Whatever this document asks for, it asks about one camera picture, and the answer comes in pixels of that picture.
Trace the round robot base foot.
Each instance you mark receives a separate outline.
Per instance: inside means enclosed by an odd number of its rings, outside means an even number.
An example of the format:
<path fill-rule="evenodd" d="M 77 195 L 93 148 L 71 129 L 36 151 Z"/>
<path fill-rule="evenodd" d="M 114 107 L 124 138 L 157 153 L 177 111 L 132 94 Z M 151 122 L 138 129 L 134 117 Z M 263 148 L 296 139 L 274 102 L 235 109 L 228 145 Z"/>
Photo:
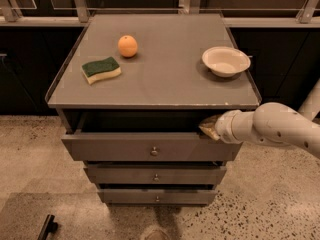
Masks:
<path fill-rule="evenodd" d="M 140 236 L 140 240 L 170 240 L 169 235 L 161 228 L 147 228 Z"/>

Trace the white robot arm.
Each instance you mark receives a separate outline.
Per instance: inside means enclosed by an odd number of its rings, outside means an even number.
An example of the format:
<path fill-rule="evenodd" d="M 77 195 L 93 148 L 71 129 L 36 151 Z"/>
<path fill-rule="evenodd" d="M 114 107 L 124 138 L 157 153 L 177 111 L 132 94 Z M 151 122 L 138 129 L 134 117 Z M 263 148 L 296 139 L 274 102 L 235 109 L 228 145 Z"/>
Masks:
<path fill-rule="evenodd" d="M 320 158 L 320 80 L 298 111 L 281 103 L 269 102 L 255 111 L 231 110 L 203 120 L 199 128 L 215 141 L 228 144 L 251 142 L 256 145 L 297 146 Z"/>

